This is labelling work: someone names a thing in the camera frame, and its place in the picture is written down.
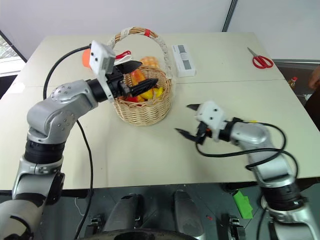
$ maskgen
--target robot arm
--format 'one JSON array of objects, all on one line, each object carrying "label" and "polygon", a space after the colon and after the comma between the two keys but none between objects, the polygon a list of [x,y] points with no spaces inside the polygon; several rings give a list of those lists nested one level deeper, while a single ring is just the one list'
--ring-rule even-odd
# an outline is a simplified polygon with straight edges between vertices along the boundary
[{"label": "robot arm", "polygon": [[78,118],[99,102],[112,102],[129,94],[137,96],[158,81],[150,78],[127,86],[123,74],[134,71],[141,63],[128,61],[114,66],[114,61],[111,48],[93,41],[89,62],[97,79],[65,83],[29,110],[30,128],[12,200],[0,204],[0,239],[32,239],[44,206],[59,200],[65,178],[60,172],[65,142]]},{"label": "robot arm", "polygon": [[[206,137],[231,142],[242,150],[260,148],[274,149],[268,129],[260,123],[247,123],[239,118],[227,121],[224,111],[213,101],[191,104],[200,122],[196,136],[177,129],[185,138],[203,144]],[[223,157],[223,154],[206,154],[207,157]],[[271,156],[273,151],[248,153],[250,164],[257,164]],[[264,196],[269,214],[273,217],[270,236],[277,240],[320,240],[318,225],[313,218],[306,199],[301,196],[296,178],[287,160],[279,154],[271,161],[251,169]]]}]

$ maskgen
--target gray floor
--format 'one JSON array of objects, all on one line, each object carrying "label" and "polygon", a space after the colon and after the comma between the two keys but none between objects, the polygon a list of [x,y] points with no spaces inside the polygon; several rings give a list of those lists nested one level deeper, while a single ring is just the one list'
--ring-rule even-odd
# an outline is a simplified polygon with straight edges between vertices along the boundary
[{"label": "gray floor", "polygon": [[[171,212],[172,195],[177,189],[183,189],[189,193],[196,203],[202,218],[207,239],[216,240],[221,230],[222,214],[235,215],[240,218],[240,223],[245,226],[248,240],[256,239],[256,231],[262,209],[258,205],[260,190],[258,187],[248,187],[241,192],[248,196],[253,207],[253,219],[242,219],[231,195],[220,189],[218,184],[186,184],[186,185],[158,185],[140,187],[116,187],[99,188],[94,190],[89,217],[104,213],[109,216],[115,203],[129,193],[142,194],[145,200],[144,228],[158,228],[174,230],[174,220]],[[309,203],[317,223],[320,222],[320,184],[314,185],[303,192],[309,198]],[[0,196],[0,202],[10,199],[8,196]],[[82,212],[85,211],[86,199],[77,199],[77,205]],[[261,240],[269,239],[267,222],[269,216],[265,215],[262,228]],[[75,199],[62,197],[54,206],[48,206],[43,214],[42,222],[35,239],[37,240],[70,240],[74,238],[81,215],[75,206]]]}]

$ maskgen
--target wicker basket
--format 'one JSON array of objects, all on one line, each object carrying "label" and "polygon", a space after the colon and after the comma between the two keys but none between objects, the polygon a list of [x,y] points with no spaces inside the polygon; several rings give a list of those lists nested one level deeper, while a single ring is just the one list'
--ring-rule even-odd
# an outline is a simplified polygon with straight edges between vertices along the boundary
[{"label": "wicker basket", "polygon": [[[171,63],[168,57],[168,48],[165,42],[154,32],[143,27],[126,28],[115,35],[108,43],[114,48],[115,44],[128,35],[139,34],[155,40],[161,47],[164,54],[166,73],[152,66],[141,66],[139,69],[143,72],[145,78],[157,78],[157,86],[163,87],[163,94],[144,102],[130,102],[121,99],[115,99],[113,105],[119,117],[130,124],[136,126],[149,126],[162,120],[169,112],[172,105],[172,73]],[[132,86],[131,75],[126,74],[124,81]]]}]

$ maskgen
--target person's hand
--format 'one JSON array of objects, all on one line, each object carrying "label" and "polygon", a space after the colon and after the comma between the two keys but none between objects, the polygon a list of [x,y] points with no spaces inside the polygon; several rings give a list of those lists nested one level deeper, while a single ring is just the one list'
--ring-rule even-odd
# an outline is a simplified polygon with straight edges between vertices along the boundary
[{"label": "person's hand", "polygon": [[309,78],[308,86],[311,89],[316,89],[320,86],[320,66],[318,66],[313,72],[311,73],[311,76]]}]

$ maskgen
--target basket handle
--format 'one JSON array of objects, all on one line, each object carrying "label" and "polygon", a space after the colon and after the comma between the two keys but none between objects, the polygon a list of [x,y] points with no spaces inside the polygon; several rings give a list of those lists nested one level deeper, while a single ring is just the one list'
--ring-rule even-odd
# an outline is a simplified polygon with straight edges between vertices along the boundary
[{"label": "basket handle", "polygon": [[157,35],[155,32],[153,32],[153,31],[151,31],[149,29],[143,28],[143,27],[138,27],[138,26],[125,28],[121,32],[119,32],[118,34],[113,36],[109,40],[107,45],[111,46],[111,48],[113,49],[117,42],[119,42],[122,39],[126,38],[128,35],[133,35],[133,34],[145,35],[145,36],[151,38],[152,40],[156,41],[159,44],[159,46],[162,49],[163,55],[164,55],[166,78],[167,79],[172,79],[173,78],[173,76],[172,76],[172,65],[171,65],[171,62],[170,62],[170,59],[169,59],[168,47],[165,44],[165,41],[159,35]]}]

